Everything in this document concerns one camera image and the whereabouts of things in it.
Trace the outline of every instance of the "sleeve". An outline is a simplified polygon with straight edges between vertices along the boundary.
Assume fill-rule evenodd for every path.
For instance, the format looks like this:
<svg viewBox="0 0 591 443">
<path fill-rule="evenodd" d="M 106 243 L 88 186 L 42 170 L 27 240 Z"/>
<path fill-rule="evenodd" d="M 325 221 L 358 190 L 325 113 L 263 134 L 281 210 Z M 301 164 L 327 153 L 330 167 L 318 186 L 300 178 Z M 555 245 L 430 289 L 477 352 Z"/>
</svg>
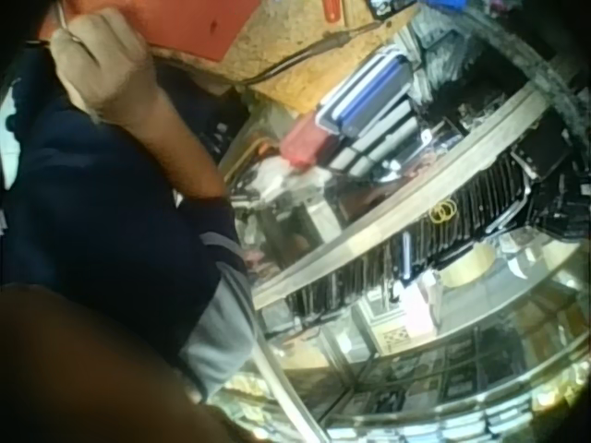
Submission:
<svg viewBox="0 0 591 443">
<path fill-rule="evenodd" d="M 213 298 L 180 354 L 207 400 L 249 358 L 256 340 L 254 306 L 227 200 L 184 199 L 178 209 L 198 231 L 221 273 Z"/>
</svg>

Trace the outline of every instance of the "finger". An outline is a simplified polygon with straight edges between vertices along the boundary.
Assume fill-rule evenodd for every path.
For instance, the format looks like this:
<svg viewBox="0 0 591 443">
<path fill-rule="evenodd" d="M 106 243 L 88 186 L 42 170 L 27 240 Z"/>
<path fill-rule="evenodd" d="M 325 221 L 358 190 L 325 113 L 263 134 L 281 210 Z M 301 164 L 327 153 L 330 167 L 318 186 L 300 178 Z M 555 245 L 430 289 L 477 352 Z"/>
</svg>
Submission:
<svg viewBox="0 0 591 443">
<path fill-rule="evenodd" d="M 75 18 L 68 30 L 80 39 L 99 66 L 110 66 L 121 61 L 124 48 L 102 16 L 88 14 Z"/>
<path fill-rule="evenodd" d="M 66 30 L 56 30 L 49 43 L 49 49 L 55 60 L 58 72 L 74 86 L 82 79 L 94 81 L 98 65 L 80 43 L 74 42 Z"/>
<path fill-rule="evenodd" d="M 141 60 L 148 52 L 148 44 L 140 34 L 133 29 L 118 9 L 109 7 L 99 13 L 113 30 L 115 36 L 128 50 L 133 60 Z"/>
</svg>

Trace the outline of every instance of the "glass display case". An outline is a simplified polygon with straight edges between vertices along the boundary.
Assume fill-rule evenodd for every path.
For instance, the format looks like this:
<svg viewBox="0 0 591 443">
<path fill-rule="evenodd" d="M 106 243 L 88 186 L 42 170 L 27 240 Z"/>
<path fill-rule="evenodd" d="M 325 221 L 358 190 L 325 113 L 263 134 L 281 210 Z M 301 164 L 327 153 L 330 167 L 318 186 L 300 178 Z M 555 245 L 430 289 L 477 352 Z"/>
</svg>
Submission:
<svg viewBox="0 0 591 443">
<path fill-rule="evenodd" d="M 404 174 L 294 171 L 268 150 L 236 168 L 260 334 L 213 402 L 259 435 L 536 441 L 585 386 L 591 183 L 566 105 L 588 96 L 582 64 L 519 32 L 511 57 L 499 14 L 422 6 L 394 36 L 426 136 Z"/>
</svg>

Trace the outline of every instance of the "red mat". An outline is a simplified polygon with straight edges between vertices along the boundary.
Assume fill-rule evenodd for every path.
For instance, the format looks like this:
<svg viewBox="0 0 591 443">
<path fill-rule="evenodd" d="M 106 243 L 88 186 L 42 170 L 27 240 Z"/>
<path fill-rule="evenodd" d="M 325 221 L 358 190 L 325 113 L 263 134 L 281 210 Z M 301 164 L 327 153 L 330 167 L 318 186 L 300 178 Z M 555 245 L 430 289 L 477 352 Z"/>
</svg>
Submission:
<svg viewBox="0 0 591 443">
<path fill-rule="evenodd" d="M 260 0 L 66 0 L 68 20 L 108 6 L 121 10 L 153 45 L 221 61 Z M 55 29 L 48 17 L 40 32 Z"/>
</svg>

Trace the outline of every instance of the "person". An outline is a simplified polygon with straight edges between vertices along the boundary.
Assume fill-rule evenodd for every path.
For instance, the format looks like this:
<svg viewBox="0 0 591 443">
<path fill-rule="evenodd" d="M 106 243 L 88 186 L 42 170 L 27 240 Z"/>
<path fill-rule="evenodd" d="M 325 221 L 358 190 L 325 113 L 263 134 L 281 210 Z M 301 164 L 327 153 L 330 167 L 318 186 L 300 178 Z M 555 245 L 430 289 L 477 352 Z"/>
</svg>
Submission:
<svg viewBox="0 0 591 443">
<path fill-rule="evenodd" d="M 23 55 L 0 119 L 1 398 L 58 441 L 247 441 L 205 405 L 256 337 L 195 115 L 115 9 L 74 19 L 49 49 Z"/>
</svg>

